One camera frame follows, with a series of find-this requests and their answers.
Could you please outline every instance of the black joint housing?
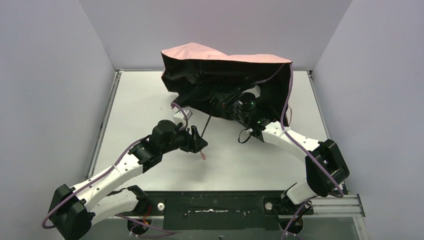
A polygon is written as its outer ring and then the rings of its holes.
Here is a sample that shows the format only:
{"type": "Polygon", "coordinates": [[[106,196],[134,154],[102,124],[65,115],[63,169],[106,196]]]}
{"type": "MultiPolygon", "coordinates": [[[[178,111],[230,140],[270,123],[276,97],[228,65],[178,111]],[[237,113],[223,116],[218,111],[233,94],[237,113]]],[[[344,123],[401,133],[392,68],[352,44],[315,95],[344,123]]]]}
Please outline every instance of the black joint housing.
{"type": "MultiPolygon", "coordinates": [[[[50,212],[72,193],[73,191],[66,184],[58,187],[54,191],[48,211],[50,212]]],[[[74,196],[49,218],[65,240],[78,240],[92,227],[92,219],[95,214],[87,211],[83,204],[84,201],[80,201],[77,196],[74,196]]]]}
{"type": "MultiPolygon", "coordinates": [[[[332,178],[341,184],[349,177],[349,169],[340,152],[337,144],[327,139],[325,142],[318,142],[319,146],[310,152],[318,163],[324,167],[332,178]]],[[[310,189],[321,197],[327,197],[336,187],[330,179],[318,168],[309,156],[305,157],[306,180],[310,189]]]]}

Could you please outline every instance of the black strap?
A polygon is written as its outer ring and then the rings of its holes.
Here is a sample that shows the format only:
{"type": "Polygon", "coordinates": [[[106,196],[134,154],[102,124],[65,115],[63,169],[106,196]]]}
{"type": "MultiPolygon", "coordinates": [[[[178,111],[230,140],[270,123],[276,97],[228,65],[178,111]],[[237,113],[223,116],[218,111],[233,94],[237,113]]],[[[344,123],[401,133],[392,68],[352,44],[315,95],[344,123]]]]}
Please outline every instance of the black strap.
{"type": "Polygon", "coordinates": [[[250,133],[249,133],[249,136],[246,138],[246,140],[244,140],[244,141],[240,141],[240,136],[242,135],[242,132],[243,132],[243,131],[246,131],[246,130],[247,130],[247,128],[246,128],[246,129],[241,130],[241,131],[240,131],[240,133],[238,134],[238,139],[237,139],[237,141],[238,141],[238,143],[239,143],[239,144],[245,144],[245,143],[247,143],[247,142],[249,141],[249,139],[251,139],[251,136],[252,136],[252,135],[250,135],[250,133]]]}

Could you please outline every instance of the black bracket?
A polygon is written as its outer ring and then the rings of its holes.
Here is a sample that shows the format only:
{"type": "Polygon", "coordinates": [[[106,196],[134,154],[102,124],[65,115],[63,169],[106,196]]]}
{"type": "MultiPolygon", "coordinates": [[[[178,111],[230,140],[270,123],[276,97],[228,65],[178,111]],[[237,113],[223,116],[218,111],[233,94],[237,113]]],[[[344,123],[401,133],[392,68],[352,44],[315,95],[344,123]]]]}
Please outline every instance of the black bracket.
{"type": "MultiPolygon", "coordinates": [[[[341,184],[347,177],[349,177],[349,169],[343,159],[337,144],[330,139],[325,142],[318,142],[319,146],[310,153],[316,158],[318,163],[327,170],[334,180],[341,184]]],[[[305,158],[306,165],[306,180],[310,189],[321,197],[327,197],[329,193],[336,187],[328,179],[328,177],[312,162],[309,156],[305,158]]]]}

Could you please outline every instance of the metal frame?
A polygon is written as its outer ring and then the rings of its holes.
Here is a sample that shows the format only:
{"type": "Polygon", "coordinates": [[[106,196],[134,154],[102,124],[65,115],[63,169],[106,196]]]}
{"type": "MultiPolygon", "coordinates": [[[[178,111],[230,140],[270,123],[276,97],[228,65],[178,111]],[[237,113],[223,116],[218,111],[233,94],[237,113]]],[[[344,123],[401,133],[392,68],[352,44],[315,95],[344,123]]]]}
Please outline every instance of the metal frame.
{"type": "Polygon", "coordinates": [[[111,115],[111,109],[114,104],[115,95],[118,89],[118,84],[123,72],[124,71],[121,71],[121,70],[116,71],[115,77],[112,82],[112,88],[110,89],[109,99],[107,101],[107,106],[106,106],[106,112],[104,113],[103,121],[101,122],[100,132],[98,133],[97,143],[95,145],[94,154],[91,159],[90,168],[88,170],[88,176],[87,176],[88,179],[94,175],[94,170],[96,168],[100,148],[102,147],[103,137],[105,136],[106,127],[108,126],[109,116],[111,115]]]}

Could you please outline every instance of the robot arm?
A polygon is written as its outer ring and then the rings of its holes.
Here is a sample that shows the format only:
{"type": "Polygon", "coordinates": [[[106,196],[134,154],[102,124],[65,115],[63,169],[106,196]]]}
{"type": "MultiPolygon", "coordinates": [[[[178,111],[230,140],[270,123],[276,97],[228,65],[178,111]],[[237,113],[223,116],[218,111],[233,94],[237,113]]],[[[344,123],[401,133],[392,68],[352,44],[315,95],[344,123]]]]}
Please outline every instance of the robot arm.
{"type": "Polygon", "coordinates": [[[286,150],[306,166],[306,179],[295,183],[283,193],[281,198],[289,198],[293,204],[298,205],[315,196],[326,197],[335,188],[324,173],[312,162],[311,158],[286,133],[309,151],[338,184],[341,184],[349,176],[349,169],[334,141],[327,139],[325,142],[321,142],[303,136],[290,127],[282,129],[278,121],[271,122],[261,132],[263,141],[286,150]]]}
{"type": "Polygon", "coordinates": [[[48,217],[61,235],[66,240],[77,240],[101,220],[145,209],[148,196],[138,186],[118,192],[113,190],[160,163],[163,154],[177,149],[198,153],[208,145],[195,126],[185,130],[180,129],[182,125],[175,125],[169,120],[160,121],[152,134],[135,144],[128,154],[111,166],[112,169],[105,169],[70,188],[65,184],[57,188],[48,217]]]}
{"type": "Polygon", "coordinates": [[[335,189],[335,185],[322,169],[331,175],[338,185],[349,176],[349,169],[334,141],[327,139],[321,142],[303,136],[291,130],[290,127],[282,129],[279,121],[283,119],[276,119],[273,109],[257,107],[256,96],[253,93],[242,92],[242,88],[236,88],[230,93],[217,94],[216,98],[218,103],[235,121],[243,125],[251,136],[286,150],[305,164],[306,179],[295,183],[284,192],[281,195],[282,199],[298,205],[315,196],[328,196],[335,189]],[[314,163],[305,150],[320,166],[314,163]]]}

